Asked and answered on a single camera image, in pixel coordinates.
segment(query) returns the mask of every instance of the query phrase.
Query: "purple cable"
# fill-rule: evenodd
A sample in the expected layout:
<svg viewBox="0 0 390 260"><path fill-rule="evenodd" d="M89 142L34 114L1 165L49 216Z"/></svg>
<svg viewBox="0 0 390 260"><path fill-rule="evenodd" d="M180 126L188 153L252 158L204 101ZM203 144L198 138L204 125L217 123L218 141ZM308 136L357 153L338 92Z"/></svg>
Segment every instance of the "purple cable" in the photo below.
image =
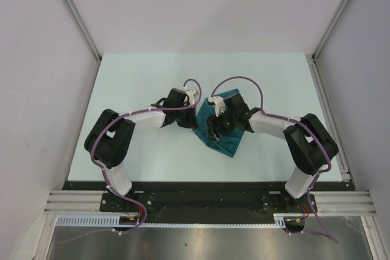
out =
<svg viewBox="0 0 390 260"><path fill-rule="evenodd" d="M187 79L183 86L185 86L188 82L194 82L196 83L198 89L199 89L199 97L197 99L197 101L195 102L195 104L193 105L188 105L188 106L185 106L185 107L178 107L178 108L150 108L150 109L143 109L143 110L138 110L138 111L134 111L132 112L131 116L134 116L134 115L138 115L138 114L141 114L141 113L146 113L146 112L156 112L156 111L180 111L180 110L187 110L187 109L190 109L190 108L194 108L196 107L197 104L199 104L201 98L202 98L202 88L200 87L200 84L197 80L195 79ZM94 159L94 154L95 154L95 151L96 151L96 147L98 146L100 140L102 139L102 137L106 134L106 132L115 124L117 123L119 120L123 119L123 118L126 118L126 117L129 117L130 116L130 113L125 113L125 114L122 114L122 115L119 115L118 117L116 117L114 120L112 120L104 129L103 131L97 136L93 146L92 146L92 149L91 149L91 161L92 163L94 163L95 165L97 165L98 167L100 167L101 171L102 171L102 174L103 174L103 178L107 184L107 186L109 186L109 190L111 190L112 193L114 193L116 196L124 199L124 200L127 200L129 202L132 202L136 205L138 205L139 207L142 208L142 210L144 211L144 216L142 218L142 220L140 222L138 222L138 224L136 224L134 227L132 227L131 229L127 230L127 231L122 231L121 234L128 234L132 231L135 231L138 227L140 227L140 225L142 225L146 218L147 218L147 210L146 210L146 207L141 203L141 202L138 202L134 199L131 199L131 198L128 198L126 196L123 196L122 194L120 194L117 190L115 190L112 185L111 185L111 182L110 182L110 179L108 179L108 176L107 174L105 173L105 170L104 170L104 165L98 161L96 161ZM95 230L95 231L91 231L89 233L85 233L85 234L81 234L80 236L77 236L77 237L74 237L74 238L71 238L71 239L68 239L68 240L65 240L65 241L62 241L60 242L61 244L65 244L65 243L68 243L68 242L71 242L71 241L74 241L74 240L77 240L77 239L81 239L82 237L86 237L86 236L89 236L91 234L94 234L94 233L99 233L101 231L112 231L111 229L107 229L107 228L102 228L100 230Z"/></svg>
<svg viewBox="0 0 390 260"><path fill-rule="evenodd" d="M213 90L211 96L214 96L216 90L222 85L224 84L225 82L228 82L229 80L233 80L233 79L246 79L250 82L252 82L258 89L258 91L260 92L260 111L267 117L272 117L272 118L276 118L276 119L281 119L281 120L284 120L284 121L289 121L289 122L293 122L293 123L296 123L298 124L299 126L301 126L303 129L306 130L306 132L312 137L312 139L314 140L314 142L318 145L318 148L321 150L322 154L324 155L325 157L325 160L327 162L327 166L328 168L326 168L325 170L320 170L318 172L318 174L315 176L314 180L311 182L311 184L309 185L308 189L307 189L307 199L308 199L308 203L309 203L309 206L314 214L314 216L316 217L318 223L320 224L320 226L322 227L322 229L326 232L325 233L322 233L320 231L303 231L303 234L320 234L322 236L325 236L329 239L331 239L333 242L335 242L336 244L338 244L339 242L337 241L337 239L331 234L331 232L329 232L329 230L327 229L327 227L325 226L325 224L322 222L321 218L318 216L316 210L314 209L314 206L313 204L311 204L311 199L310 199L310 189L314 186L314 184L317 182L318 178L319 178L319 174L322 174L322 173L325 173L325 172L329 172L331 169L332 169L332 164L330 162L330 158L327 154L327 152L325 151L324 147L322 146L320 140L318 140L318 138L314 135L314 133L305 125L303 124L302 122L298 121L298 120L295 120L295 119L292 119L292 118L287 118L287 117L284 117L284 116L280 116L280 115L276 115L276 114L268 114L264 111L264 108L263 108L263 92L260 88L260 86L258 85L258 83L256 81L254 81L253 79L250 79L249 77L245 77L245 76L233 76L233 77L229 77L228 79L225 79L223 81L221 81L216 87L215 89ZM286 231L289 233L289 234L302 234L301 232L298 232L298 233L290 233L287 228L286 228Z"/></svg>

